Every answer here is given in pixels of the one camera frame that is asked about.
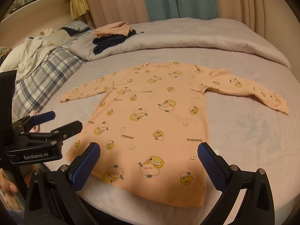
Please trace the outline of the person's left hand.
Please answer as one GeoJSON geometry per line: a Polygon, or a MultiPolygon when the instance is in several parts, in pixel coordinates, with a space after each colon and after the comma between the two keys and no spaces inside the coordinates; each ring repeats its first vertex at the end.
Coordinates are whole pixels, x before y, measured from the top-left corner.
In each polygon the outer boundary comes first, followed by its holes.
{"type": "Polygon", "coordinates": [[[12,174],[3,169],[1,169],[1,202],[11,215],[24,218],[26,198],[21,194],[12,174]]]}

